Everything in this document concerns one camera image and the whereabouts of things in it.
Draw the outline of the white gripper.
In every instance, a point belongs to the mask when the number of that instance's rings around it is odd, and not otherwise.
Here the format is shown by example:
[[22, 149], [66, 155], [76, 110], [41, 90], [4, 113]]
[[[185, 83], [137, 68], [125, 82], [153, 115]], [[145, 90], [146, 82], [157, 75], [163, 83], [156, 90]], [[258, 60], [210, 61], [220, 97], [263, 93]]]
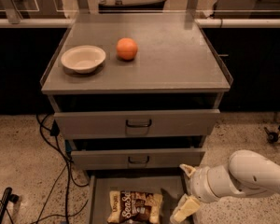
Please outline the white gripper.
[[187, 217], [196, 213], [201, 202], [217, 202], [223, 197], [244, 197], [245, 194], [239, 190], [240, 184], [230, 175], [226, 164], [216, 167], [204, 167], [195, 169], [187, 164], [179, 167], [189, 178], [189, 191], [192, 195], [184, 194], [174, 212], [170, 216], [172, 224], [180, 224]]

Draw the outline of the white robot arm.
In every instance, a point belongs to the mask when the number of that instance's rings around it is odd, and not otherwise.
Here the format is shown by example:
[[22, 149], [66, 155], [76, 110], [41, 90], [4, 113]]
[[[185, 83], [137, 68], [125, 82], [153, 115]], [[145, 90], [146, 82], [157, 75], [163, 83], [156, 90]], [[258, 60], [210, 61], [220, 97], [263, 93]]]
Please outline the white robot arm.
[[227, 163], [216, 167], [179, 167], [187, 176], [187, 192], [170, 216], [172, 224], [180, 224], [196, 213], [201, 203], [229, 196], [262, 198], [280, 194], [280, 166], [254, 151], [235, 151]]

